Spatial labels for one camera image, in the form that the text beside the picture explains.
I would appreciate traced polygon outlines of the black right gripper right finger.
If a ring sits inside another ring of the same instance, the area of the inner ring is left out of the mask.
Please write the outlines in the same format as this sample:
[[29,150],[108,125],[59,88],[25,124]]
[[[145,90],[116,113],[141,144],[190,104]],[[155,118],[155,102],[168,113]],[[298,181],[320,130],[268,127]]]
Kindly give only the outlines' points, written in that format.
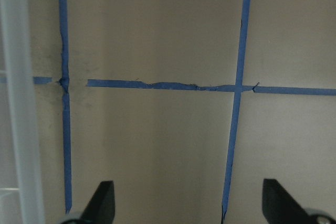
[[304,209],[276,180],[263,180],[263,215],[268,223],[335,223],[335,218],[315,209]]

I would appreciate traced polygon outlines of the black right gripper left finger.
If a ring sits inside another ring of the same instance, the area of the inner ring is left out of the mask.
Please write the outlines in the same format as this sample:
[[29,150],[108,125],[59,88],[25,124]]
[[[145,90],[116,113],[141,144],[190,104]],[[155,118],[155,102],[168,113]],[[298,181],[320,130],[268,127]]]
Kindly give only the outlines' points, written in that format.
[[115,194],[112,180],[102,181],[78,216],[66,216],[60,223],[113,223],[115,218]]

